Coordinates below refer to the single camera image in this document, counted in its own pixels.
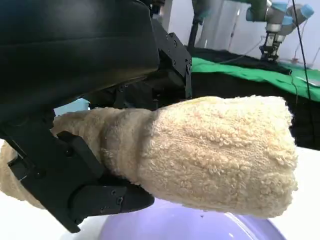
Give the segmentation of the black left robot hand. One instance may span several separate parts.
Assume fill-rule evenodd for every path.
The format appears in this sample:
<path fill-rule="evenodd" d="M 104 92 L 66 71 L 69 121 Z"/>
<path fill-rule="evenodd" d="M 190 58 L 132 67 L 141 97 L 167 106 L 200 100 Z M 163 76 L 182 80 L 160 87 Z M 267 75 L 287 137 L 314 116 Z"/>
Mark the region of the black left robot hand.
<path fill-rule="evenodd" d="M 192 58 L 153 19 L 157 0 L 3 0 L 0 3 L 0 137 L 16 152 L 13 178 L 69 232 L 87 217 L 154 203 L 114 177 L 82 137 L 51 133 L 55 108 L 77 98 L 106 104 L 115 89 L 150 79 L 154 98 L 192 97 Z"/>

